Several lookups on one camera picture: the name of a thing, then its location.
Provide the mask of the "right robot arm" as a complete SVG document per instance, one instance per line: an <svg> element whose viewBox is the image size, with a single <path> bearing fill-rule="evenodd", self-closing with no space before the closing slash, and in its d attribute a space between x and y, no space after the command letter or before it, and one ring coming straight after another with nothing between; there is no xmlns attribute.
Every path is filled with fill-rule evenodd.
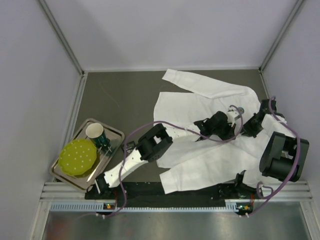
<svg viewBox="0 0 320 240"><path fill-rule="evenodd" d="M274 97L261 101L259 111L244 124L240 134L241 143L250 139L249 149L259 155L258 169L262 176L282 182L275 190L258 182L257 194L261 199L269 200L288 182L300 179L310 143L299 137L277 112Z"/></svg>

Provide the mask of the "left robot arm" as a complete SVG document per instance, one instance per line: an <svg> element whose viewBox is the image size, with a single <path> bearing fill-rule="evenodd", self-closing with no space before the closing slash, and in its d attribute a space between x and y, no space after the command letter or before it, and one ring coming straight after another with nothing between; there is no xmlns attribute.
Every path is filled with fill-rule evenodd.
<svg viewBox="0 0 320 240"><path fill-rule="evenodd" d="M229 108L226 113L218 111L212 117L195 121L187 127L156 121L155 125L139 138L130 154L95 179L97 193L100 196L109 195L111 189L119 186L121 180L136 169L159 160L175 141L195 143L209 140L226 143L235 139L236 120L240 117L239 111Z"/></svg>

